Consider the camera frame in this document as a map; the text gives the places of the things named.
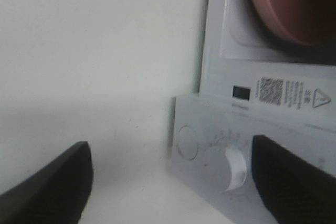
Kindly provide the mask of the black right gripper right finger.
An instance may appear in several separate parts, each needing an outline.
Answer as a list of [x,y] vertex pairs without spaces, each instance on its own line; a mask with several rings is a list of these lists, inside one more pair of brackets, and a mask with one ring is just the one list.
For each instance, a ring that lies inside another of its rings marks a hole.
[[335,223],[335,177],[264,135],[255,135],[251,173],[278,223]]

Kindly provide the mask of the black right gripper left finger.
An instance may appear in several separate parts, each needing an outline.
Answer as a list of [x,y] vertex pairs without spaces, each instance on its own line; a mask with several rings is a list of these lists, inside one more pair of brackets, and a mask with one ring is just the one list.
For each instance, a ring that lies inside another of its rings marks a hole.
[[93,184],[88,142],[77,142],[1,194],[1,223],[78,223]]

